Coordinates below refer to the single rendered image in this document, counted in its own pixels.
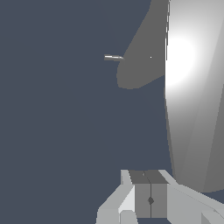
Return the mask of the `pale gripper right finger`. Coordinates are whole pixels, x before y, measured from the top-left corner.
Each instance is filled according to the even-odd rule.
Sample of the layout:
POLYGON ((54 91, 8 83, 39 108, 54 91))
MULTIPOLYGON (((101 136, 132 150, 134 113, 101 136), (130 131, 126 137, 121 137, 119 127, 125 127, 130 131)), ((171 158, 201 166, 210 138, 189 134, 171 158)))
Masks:
POLYGON ((166 218, 171 224, 224 224, 224 204, 179 185, 166 170, 149 170, 150 217, 166 218))

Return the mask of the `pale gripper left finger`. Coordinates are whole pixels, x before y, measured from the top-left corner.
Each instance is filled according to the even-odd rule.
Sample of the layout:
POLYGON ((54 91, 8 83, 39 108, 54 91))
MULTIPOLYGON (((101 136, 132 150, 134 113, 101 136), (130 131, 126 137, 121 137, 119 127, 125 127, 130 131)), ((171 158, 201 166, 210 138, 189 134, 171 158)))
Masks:
POLYGON ((95 224, 138 224, 138 218, 150 218, 150 196, 146 171, 121 170, 121 184, 99 207, 95 224))

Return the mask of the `large white curved object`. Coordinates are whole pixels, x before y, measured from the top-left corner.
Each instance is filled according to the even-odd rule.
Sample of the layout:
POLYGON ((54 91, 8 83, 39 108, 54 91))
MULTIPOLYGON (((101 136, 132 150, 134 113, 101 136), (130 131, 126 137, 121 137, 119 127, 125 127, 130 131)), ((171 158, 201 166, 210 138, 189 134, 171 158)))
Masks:
POLYGON ((165 70, 172 175, 224 189, 224 0, 171 0, 165 70))

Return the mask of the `small metal pin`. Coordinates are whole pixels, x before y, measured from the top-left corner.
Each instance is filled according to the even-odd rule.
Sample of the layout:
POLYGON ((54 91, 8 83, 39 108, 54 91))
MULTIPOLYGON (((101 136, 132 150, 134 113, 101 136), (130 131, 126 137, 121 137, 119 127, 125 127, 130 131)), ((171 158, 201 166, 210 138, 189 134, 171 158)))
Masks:
POLYGON ((124 57, 119 56, 119 55, 104 54, 104 60, 123 61, 124 57))

